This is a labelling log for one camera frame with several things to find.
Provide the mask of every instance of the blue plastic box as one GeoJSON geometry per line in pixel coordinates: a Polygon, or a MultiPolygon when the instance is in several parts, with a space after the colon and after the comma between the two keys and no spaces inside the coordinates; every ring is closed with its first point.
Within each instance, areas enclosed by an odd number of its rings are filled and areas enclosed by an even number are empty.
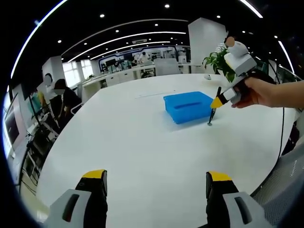
{"type": "Polygon", "coordinates": [[[213,99],[201,92],[169,95],[163,97],[166,111],[176,124],[208,117],[213,99]]]}

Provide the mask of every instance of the potted plant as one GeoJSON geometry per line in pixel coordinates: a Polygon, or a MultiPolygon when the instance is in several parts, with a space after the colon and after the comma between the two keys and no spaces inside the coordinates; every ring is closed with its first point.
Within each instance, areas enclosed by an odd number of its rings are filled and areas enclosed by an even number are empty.
{"type": "Polygon", "coordinates": [[[236,73],[233,69],[231,69],[228,64],[226,63],[224,56],[228,53],[228,50],[222,49],[221,52],[211,52],[209,57],[205,57],[202,64],[205,63],[205,69],[207,68],[207,65],[211,65],[214,72],[217,73],[219,70],[221,70],[224,74],[224,76],[227,78],[229,82],[233,82],[236,73]]]}

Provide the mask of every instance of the human hand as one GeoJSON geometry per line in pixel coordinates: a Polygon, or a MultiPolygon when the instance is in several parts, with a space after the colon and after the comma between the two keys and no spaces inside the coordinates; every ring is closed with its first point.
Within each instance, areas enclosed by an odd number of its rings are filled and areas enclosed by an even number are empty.
{"type": "Polygon", "coordinates": [[[245,80],[245,84],[249,88],[249,95],[242,97],[242,99],[233,104],[233,108],[245,108],[251,105],[265,105],[268,107],[275,107],[276,97],[275,85],[262,81],[260,79],[250,77],[245,80]]]}

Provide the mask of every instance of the yellow tip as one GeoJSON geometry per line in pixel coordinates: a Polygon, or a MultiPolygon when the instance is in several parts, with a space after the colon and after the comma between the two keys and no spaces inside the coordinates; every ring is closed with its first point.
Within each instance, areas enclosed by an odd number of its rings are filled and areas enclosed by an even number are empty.
{"type": "Polygon", "coordinates": [[[210,107],[211,108],[219,108],[221,107],[223,104],[222,102],[220,101],[220,99],[218,97],[216,97],[213,102],[211,103],[210,107]]]}
{"type": "Polygon", "coordinates": [[[229,177],[225,173],[215,172],[215,171],[209,171],[209,173],[212,176],[213,181],[231,181],[231,177],[229,177]]]}
{"type": "Polygon", "coordinates": [[[94,170],[94,171],[90,171],[87,172],[85,175],[82,176],[82,178],[101,178],[103,172],[105,170],[94,170]]]}

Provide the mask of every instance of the led strip light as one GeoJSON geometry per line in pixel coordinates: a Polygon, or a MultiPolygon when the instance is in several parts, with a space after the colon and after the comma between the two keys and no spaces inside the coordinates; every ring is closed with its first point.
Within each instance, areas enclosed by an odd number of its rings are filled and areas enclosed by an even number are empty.
{"type": "Polygon", "coordinates": [[[246,0],[239,0],[242,2],[245,6],[247,6],[252,12],[254,12],[259,18],[263,18],[262,14],[260,14],[249,2],[246,0]]]}
{"type": "Polygon", "coordinates": [[[285,49],[283,43],[282,43],[280,40],[279,40],[279,44],[281,45],[281,48],[283,49],[283,51],[284,51],[284,53],[285,53],[285,55],[286,55],[286,58],[287,58],[287,60],[288,60],[288,62],[289,62],[289,65],[290,65],[290,67],[291,67],[292,72],[295,73],[294,67],[293,67],[293,65],[291,64],[289,55],[288,55],[288,53],[287,53],[287,51],[286,51],[286,49],[285,49]]]}
{"type": "Polygon", "coordinates": [[[62,6],[64,3],[66,3],[68,0],[63,0],[62,2],[60,2],[58,5],[56,5],[47,15],[44,16],[44,18],[37,24],[37,26],[34,28],[34,30],[31,32],[31,34],[29,35],[28,39],[25,41],[24,45],[22,46],[18,56],[17,56],[17,59],[15,61],[15,64],[14,64],[14,67],[11,71],[11,74],[10,74],[10,78],[13,77],[14,75],[14,72],[16,70],[16,66],[17,66],[17,63],[19,62],[20,60],[20,57],[25,49],[25,47],[27,46],[29,40],[33,37],[33,35],[35,34],[35,32],[38,30],[38,28],[42,25],[42,23],[52,14],[54,13],[60,6],[62,6]]]}
{"type": "Polygon", "coordinates": [[[90,49],[88,49],[88,50],[86,50],[86,51],[80,53],[78,56],[75,56],[74,58],[70,59],[70,60],[68,61],[68,63],[71,62],[71,61],[73,61],[74,59],[78,58],[79,56],[85,54],[85,53],[88,52],[88,51],[91,51],[91,50],[93,50],[93,49],[95,49],[95,48],[98,48],[98,47],[100,47],[100,46],[102,46],[102,45],[105,45],[105,44],[108,44],[108,43],[111,43],[111,42],[114,42],[114,41],[117,41],[117,40],[120,40],[120,39],[125,39],[125,38],[129,38],[129,37],[136,37],[136,36],[142,36],[142,35],[149,35],[149,34],[163,34],[163,33],[169,33],[169,34],[183,34],[183,35],[186,34],[185,32],[145,32],[145,33],[138,33],[138,34],[133,34],[133,35],[125,36],[125,37],[120,37],[120,38],[116,38],[116,39],[109,40],[109,41],[107,41],[107,42],[105,42],[105,43],[102,43],[102,44],[99,44],[99,45],[97,45],[97,46],[95,46],[95,47],[92,47],[92,48],[90,48],[90,49]]]}
{"type": "Polygon", "coordinates": [[[133,45],[125,46],[125,47],[120,47],[120,48],[115,49],[115,50],[112,50],[112,51],[104,52],[104,53],[102,53],[102,54],[100,54],[100,55],[98,55],[98,56],[95,56],[95,57],[91,58],[90,60],[95,59],[95,58],[98,58],[98,57],[103,56],[103,55],[106,55],[106,54],[111,53],[111,52],[113,52],[113,51],[118,51],[118,50],[124,49],[124,48],[131,48],[131,47],[140,46],[140,45],[147,45],[147,44],[162,44],[162,43],[170,43],[170,41],[148,42],[148,43],[133,44],[133,45]]]}

